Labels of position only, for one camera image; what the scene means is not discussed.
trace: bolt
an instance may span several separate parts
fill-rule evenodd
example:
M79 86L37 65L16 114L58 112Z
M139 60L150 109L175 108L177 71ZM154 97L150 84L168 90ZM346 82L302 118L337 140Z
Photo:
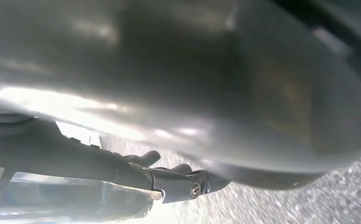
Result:
M198 182L193 183L190 189L190 195L192 198L197 198L202 192L201 184Z

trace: road surface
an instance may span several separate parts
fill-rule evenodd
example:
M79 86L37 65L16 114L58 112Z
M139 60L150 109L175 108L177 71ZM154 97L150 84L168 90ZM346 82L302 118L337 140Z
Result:
M170 150L106 137L109 150L122 155L161 153L158 167L189 163ZM231 183L194 201L158 205L135 224L361 224L361 160L293 191L268 191Z

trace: screw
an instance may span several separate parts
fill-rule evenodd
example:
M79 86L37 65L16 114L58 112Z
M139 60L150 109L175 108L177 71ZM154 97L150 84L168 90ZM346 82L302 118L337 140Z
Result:
M190 189L190 195L192 198L197 198L202 192L201 184L198 182L193 183Z

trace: asphalt road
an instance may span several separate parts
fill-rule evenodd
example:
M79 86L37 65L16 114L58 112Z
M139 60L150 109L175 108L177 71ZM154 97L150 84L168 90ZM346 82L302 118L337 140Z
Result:
M169 150L126 140L106 138L105 143L108 149L123 155L156 150L162 156L156 164L160 167L189 162ZM145 219L126 223L361 224L361 160L302 189L268 191L232 183L194 201L157 205Z

